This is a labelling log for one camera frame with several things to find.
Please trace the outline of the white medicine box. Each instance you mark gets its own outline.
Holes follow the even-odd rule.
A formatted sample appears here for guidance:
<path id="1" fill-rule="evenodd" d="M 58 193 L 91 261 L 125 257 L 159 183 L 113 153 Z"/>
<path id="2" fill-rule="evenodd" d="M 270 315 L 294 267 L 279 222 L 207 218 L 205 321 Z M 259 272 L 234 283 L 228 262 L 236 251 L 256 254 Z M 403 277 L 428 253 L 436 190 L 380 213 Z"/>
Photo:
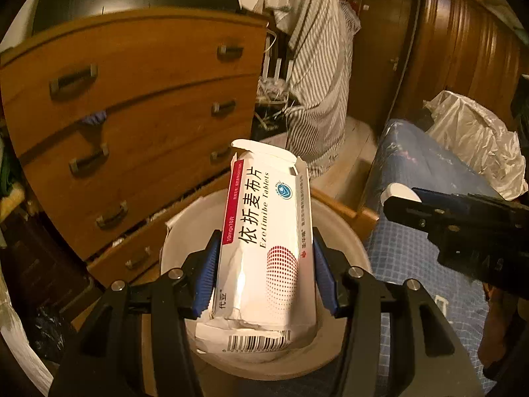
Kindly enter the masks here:
<path id="1" fill-rule="evenodd" d="M 217 278 L 196 346 L 225 354 L 307 346 L 317 314 L 306 162 L 251 140 L 231 146 Z"/>

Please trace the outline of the white foam roll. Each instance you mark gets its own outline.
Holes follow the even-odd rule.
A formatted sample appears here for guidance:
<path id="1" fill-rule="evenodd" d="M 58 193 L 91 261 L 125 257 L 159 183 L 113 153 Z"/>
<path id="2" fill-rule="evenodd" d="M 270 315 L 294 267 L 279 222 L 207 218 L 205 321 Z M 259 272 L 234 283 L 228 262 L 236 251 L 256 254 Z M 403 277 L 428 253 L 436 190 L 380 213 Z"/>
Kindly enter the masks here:
<path id="1" fill-rule="evenodd" d="M 387 188 L 382 192 L 380 196 L 381 204 L 384 204 L 386 200 L 397 197 L 412 202 L 421 202 L 422 200 L 411 188 L 401 183 L 390 183 Z"/>

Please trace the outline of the silver satin cloth cover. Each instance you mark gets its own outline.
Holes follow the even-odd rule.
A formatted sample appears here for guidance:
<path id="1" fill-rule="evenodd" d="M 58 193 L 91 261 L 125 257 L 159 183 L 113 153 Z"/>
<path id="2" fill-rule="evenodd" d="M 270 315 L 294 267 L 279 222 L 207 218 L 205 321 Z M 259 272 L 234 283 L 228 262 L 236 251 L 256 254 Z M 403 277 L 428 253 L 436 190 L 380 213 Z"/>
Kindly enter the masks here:
<path id="1" fill-rule="evenodd" d="M 441 91 L 423 107 L 433 120 L 427 134 L 482 175 L 504 199 L 512 201 L 528 191 L 517 133 L 492 111 L 452 91 Z"/>

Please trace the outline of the blue star-pattern bedsheet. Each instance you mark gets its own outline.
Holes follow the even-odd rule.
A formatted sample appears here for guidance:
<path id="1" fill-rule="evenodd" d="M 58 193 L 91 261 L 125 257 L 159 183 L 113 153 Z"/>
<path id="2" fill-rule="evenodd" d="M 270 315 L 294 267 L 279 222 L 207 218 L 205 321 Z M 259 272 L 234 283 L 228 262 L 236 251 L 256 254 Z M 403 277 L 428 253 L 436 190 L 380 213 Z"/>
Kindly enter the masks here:
<path id="1" fill-rule="evenodd" d="M 498 193 L 421 128 L 392 119 L 378 143 L 362 198 L 364 205 L 379 215 L 365 244 L 373 275 L 385 282 L 401 284 L 415 278 L 422 284 L 467 350 L 481 387 L 488 392 L 494 383 L 484 376 L 478 359 L 489 311 L 481 282 L 438 263 L 438 249 L 428 240 L 425 218 L 415 218 L 413 227 L 388 220 L 380 196 L 391 183 L 449 195 L 497 197 Z"/>

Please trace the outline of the white plastic bucket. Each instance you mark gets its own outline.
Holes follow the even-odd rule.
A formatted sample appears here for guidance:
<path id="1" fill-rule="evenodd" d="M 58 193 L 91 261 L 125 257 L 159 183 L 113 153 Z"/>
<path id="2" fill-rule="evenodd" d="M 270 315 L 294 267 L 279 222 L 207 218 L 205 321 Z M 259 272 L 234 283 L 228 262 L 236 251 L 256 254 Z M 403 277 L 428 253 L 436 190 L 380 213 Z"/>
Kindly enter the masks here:
<path id="1" fill-rule="evenodd" d="M 345 322 L 316 293 L 312 235 L 341 251 L 351 266 L 369 269 L 359 237 L 318 200 L 273 195 L 246 206 L 220 190 L 171 218 L 161 269 L 183 265 L 210 245 L 215 231 L 213 288 L 198 286 L 198 304 L 185 320 L 194 355 L 233 375 L 284 380 L 322 368 L 340 353 Z"/>

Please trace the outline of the dark wooden wardrobe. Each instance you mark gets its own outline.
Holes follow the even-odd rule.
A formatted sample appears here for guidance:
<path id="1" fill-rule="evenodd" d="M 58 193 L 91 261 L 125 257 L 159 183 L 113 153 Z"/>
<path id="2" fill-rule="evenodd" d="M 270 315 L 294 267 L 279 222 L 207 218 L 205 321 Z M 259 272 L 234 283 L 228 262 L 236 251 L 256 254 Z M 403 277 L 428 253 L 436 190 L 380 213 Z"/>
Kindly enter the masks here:
<path id="1" fill-rule="evenodd" d="M 392 118 L 415 122 L 423 103 L 453 91 L 515 130 L 511 102 L 528 72 L 528 46 L 475 0 L 421 0 L 416 34 Z"/>

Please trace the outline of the striped cloth cover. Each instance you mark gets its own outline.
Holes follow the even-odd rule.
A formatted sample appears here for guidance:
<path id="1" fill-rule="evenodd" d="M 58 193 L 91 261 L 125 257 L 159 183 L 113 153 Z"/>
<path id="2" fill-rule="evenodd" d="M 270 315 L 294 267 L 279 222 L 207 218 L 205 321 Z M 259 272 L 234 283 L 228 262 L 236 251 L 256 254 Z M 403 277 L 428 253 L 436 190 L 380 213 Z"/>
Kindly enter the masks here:
<path id="1" fill-rule="evenodd" d="M 310 177 L 335 163 L 344 144 L 354 35 L 358 15 L 344 0 L 258 0 L 290 37 L 293 53 L 286 110 L 288 151 L 303 159 Z"/>

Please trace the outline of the dark wooden door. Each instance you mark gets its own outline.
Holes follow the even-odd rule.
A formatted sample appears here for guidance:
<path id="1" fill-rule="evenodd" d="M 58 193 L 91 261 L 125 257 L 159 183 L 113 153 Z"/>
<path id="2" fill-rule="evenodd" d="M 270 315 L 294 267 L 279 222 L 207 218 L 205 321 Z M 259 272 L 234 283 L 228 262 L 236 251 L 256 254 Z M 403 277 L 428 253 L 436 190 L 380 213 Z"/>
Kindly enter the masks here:
<path id="1" fill-rule="evenodd" d="M 354 35 L 348 114 L 379 134 L 390 114 L 412 43 L 419 0 L 347 0 Z"/>

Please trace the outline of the wooden chest of drawers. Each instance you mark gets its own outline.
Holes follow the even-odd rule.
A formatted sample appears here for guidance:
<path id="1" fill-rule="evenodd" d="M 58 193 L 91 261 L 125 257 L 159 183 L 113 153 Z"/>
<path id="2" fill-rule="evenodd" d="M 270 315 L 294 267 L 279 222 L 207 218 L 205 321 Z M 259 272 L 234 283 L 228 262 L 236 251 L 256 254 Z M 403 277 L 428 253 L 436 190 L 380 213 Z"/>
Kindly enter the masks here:
<path id="1" fill-rule="evenodd" d="M 154 264 L 175 202 L 229 168 L 265 37 L 250 15 L 158 7 L 66 22 L 1 55 L 24 176 L 100 284 Z"/>

